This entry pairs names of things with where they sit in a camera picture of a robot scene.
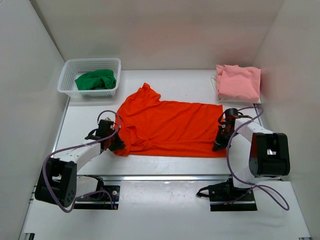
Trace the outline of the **orange t shirt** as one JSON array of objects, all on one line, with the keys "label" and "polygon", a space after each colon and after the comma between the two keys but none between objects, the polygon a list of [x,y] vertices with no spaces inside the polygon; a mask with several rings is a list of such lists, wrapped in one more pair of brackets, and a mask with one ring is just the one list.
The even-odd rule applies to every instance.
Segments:
[{"label": "orange t shirt", "polygon": [[213,151],[222,105],[161,100],[144,83],[117,110],[119,137],[125,147],[117,156],[225,158],[226,150]]}]

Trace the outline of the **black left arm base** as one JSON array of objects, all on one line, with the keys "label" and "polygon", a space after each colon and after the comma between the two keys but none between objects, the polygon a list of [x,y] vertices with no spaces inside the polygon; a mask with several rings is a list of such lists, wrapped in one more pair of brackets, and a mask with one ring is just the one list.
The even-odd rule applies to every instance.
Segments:
[{"label": "black left arm base", "polygon": [[119,183],[104,180],[102,176],[77,177],[76,210],[118,210],[121,193]]}]

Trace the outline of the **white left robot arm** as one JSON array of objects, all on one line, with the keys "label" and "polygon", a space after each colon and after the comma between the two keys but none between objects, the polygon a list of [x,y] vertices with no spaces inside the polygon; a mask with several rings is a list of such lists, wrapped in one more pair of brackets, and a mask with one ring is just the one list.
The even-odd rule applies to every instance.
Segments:
[{"label": "white left robot arm", "polygon": [[69,149],[63,158],[50,156],[45,160],[36,185],[35,199],[70,212],[76,201],[82,198],[97,201],[108,197],[113,209],[115,204],[111,194],[105,190],[103,178],[92,174],[78,176],[78,171],[104,151],[115,152],[125,147],[119,136],[120,128],[119,122],[101,119],[98,128],[89,132],[81,147]]}]

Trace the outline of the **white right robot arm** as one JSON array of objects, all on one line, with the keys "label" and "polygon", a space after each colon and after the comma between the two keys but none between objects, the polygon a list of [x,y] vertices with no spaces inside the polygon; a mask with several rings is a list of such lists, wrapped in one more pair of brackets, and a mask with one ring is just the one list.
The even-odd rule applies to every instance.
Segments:
[{"label": "white right robot arm", "polygon": [[250,142],[248,165],[237,173],[233,172],[230,161],[227,166],[232,183],[224,187],[224,195],[236,200],[242,189],[249,189],[259,182],[287,176],[290,172],[288,137],[284,133],[268,130],[255,122],[257,117],[244,115],[237,108],[228,108],[218,118],[218,131],[212,150],[226,150],[229,158],[231,143],[236,135]]}]

